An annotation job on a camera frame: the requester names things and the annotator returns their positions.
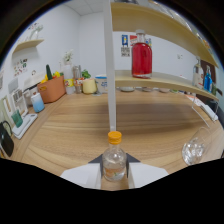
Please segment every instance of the bottle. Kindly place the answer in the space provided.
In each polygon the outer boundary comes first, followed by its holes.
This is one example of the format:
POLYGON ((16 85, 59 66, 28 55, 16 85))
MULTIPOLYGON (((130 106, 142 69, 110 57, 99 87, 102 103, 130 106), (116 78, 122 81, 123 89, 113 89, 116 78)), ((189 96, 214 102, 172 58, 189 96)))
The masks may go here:
POLYGON ((198 87, 199 89, 203 89, 203 80, 204 80, 204 71, 201 67, 201 60, 200 57, 196 57, 198 63, 194 66, 193 69, 193 86, 198 87))
POLYGON ((109 148, 103 153, 103 174, 109 181, 119 181, 124 177, 127 155, 120 148, 122 134, 119 131, 108 133, 109 148))
POLYGON ((212 92, 211 71, 210 71, 210 67, 208 65, 207 65, 207 71, 206 71, 206 76, 205 76, 205 81, 204 81, 204 89, 210 93, 212 92))
POLYGON ((66 93, 72 94, 75 92, 75 88, 74 88, 73 72, 71 65, 65 65, 63 73, 64 73, 64 84, 66 93))
POLYGON ((152 50, 145 43, 145 31, 136 30, 137 43, 132 47, 132 76, 149 79, 152 77, 152 50))
POLYGON ((83 86, 83 80, 82 80, 82 72, 81 72, 81 66, 74 66, 73 67, 73 73, 74 73, 74 86, 76 93, 82 93, 82 86, 83 86))

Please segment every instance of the wooden countertop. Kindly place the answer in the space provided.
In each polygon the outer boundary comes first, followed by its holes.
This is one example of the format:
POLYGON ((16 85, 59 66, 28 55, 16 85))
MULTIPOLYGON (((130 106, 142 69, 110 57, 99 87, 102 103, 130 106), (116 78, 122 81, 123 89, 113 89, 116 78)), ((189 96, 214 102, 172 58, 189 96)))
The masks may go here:
MULTIPOLYGON (((122 149, 142 163, 161 167, 172 174, 187 167, 182 147, 201 126, 207 127, 192 110, 192 102, 175 93, 116 91, 117 130, 123 135, 122 149)), ((219 159, 224 132, 198 106, 210 125, 211 149, 202 162, 219 159)), ((11 160, 37 166, 60 176, 66 169, 86 165, 108 148, 109 115, 107 94, 64 95, 45 104, 37 120, 21 140, 13 138, 11 160)), ((102 178, 103 190, 128 189, 126 176, 111 183, 102 178)))

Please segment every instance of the white wall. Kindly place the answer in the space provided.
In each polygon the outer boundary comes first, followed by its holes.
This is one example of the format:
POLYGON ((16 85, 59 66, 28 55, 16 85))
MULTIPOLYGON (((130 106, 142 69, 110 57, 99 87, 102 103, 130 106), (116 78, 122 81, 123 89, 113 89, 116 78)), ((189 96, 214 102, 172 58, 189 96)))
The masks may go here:
MULTIPOLYGON (((46 74, 46 65, 49 64, 51 72, 59 71, 59 61, 63 61, 66 51, 73 49, 73 64, 79 64, 79 25, 80 16, 71 8, 60 5, 41 17, 36 21, 43 25, 43 30, 39 36, 44 41, 36 47, 24 49, 12 54, 16 48, 16 43, 12 46, 10 52, 5 59, 3 87, 0 90, 0 97, 8 94, 8 82, 14 78, 14 63, 20 59, 28 59, 27 72, 20 74, 18 77, 19 87, 22 89, 24 80, 32 75, 32 71, 46 74)), ((21 34, 21 38, 25 39, 30 31, 25 30, 21 34)))
POLYGON ((91 77, 106 73, 103 13, 81 16, 80 63, 91 77))
MULTIPOLYGON (((121 57, 121 36, 136 35, 131 32, 114 32, 114 56, 116 70, 131 70, 131 56, 121 57)), ((184 76, 189 80, 193 78, 193 67, 197 63, 195 55, 184 48, 173 44, 167 40, 146 35, 152 41, 152 71, 167 73, 176 76, 184 76), (183 59, 178 59, 177 54, 183 55, 183 59)))

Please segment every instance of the glass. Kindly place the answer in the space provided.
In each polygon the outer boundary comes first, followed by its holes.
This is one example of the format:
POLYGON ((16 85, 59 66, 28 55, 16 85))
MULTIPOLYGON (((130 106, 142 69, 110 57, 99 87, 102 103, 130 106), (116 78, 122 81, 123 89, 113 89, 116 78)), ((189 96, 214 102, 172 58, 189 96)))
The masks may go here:
POLYGON ((132 76, 136 78, 151 78, 152 50, 145 43, 145 34, 137 33, 137 43, 132 47, 132 76))
POLYGON ((12 114, 12 119, 16 125, 17 128, 19 128, 22 123, 23 123, 23 119, 21 118, 21 115, 19 113, 19 110, 16 110, 13 114, 12 114))
POLYGON ((182 149, 182 156, 188 165, 198 164, 202 156, 211 144, 211 133, 208 129, 201 127, 193 137, 185 143, 182 149))

